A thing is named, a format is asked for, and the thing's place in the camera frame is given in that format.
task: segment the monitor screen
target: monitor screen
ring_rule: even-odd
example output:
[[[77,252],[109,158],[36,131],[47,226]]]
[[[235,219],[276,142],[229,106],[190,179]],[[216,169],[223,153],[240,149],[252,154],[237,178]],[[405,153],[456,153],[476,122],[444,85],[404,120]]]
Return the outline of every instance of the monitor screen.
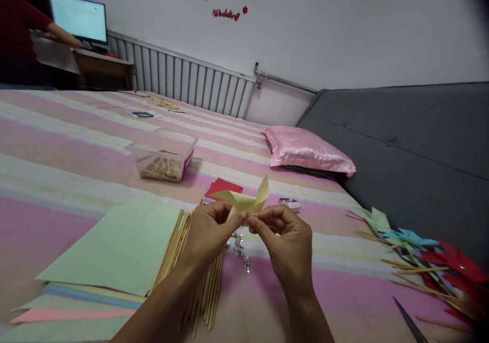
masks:
[[[105,5],[85,0],[51,0],[54,22],[82,40],[107,44]]]

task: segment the clear plastic box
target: clear plastic box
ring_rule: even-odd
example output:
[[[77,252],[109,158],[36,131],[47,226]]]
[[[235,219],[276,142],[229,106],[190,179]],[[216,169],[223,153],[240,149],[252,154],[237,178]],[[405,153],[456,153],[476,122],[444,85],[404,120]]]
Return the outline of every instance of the clear plastic box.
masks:
[[[127,148],[140,178],[180,182],[194,156],[197,139],[158,129],[144,134]]]

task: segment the striped bedsheet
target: striped bedsheet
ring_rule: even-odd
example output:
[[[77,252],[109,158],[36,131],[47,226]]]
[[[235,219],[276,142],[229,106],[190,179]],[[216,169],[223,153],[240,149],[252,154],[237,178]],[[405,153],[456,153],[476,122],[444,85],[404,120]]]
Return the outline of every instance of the striped bedsheet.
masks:
[[[389,281],[392,269],[380,259],[395,254],[356,234],[366,225],[345,215],[359,205],[335,181],[271,169],[262,125],[175,103],[189,113],[122,92],[0,91],[0,323],[41,293],[34,277],[115,205],[138,199],[190,210],[217,177],[253,195],[266,174],[266,205],[297,199],[313,229],[314,286],[336,342],[413,341],[392,296],[412,316],[456,323],[441,301]],[[127,113],[135,110],[162,117],[135,119]],[[161,127],[199,138],[180,184],[140,179],[126,150]],[[229,251],[216,326],[207,333],[202,324],[197,341],[285,340],[286,304],[268,253],[259,237],[242,233],[250,275]],[[456,337],[418,325],[440,341]]]

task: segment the pink satin pillow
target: pink satin pillow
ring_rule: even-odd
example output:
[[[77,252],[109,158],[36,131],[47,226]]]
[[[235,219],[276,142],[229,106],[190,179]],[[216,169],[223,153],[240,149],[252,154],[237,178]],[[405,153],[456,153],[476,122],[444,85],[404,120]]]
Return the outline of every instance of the pink satin pillow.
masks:
[[[271,143],[270,166],[302,166],[311,169],[344,172],[352,177],[357,171],[342,151],[305,129],[269,126],[265,129]]]

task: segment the radiator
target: radiator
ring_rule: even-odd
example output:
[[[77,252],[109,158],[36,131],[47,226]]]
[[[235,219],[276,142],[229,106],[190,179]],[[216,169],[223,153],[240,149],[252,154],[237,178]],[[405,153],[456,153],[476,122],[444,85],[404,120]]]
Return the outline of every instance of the radiator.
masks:
[[[256,78],[109,31],[109,47],[134,63],[132,87],[243,119]]]

